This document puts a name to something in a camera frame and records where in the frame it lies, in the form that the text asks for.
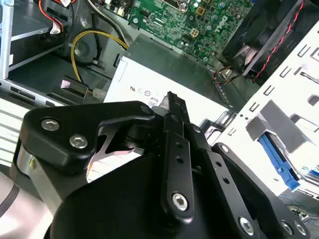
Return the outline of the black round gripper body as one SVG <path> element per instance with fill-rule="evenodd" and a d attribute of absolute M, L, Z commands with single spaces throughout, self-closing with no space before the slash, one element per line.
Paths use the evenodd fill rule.
<path fill-rule="evenodd" d="M 237 239 L 239 192 L 203 132 L 167 131 L 163 146 L 72 193 L 53 239 Z"/>

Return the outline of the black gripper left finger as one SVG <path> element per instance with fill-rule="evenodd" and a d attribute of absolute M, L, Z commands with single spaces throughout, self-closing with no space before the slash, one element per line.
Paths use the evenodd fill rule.
<path fill-rule="evenodd" d="M 16 165 L 52 213 L 88 185 L 89 164 L 108 154 L 163 146 L 167 131 L 181 135 L 176 94 L 168 93 L 155 112 L 139 101 L 40 108 L 22 122 Z"/>

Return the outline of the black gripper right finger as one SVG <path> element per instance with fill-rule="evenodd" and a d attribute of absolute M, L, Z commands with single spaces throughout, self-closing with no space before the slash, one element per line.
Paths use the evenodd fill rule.
<path fill-rule="evenodd" d="M 209 146 L 178 100 L 182 239 L 308 239 L 305 224 L 225 144 Z"/>

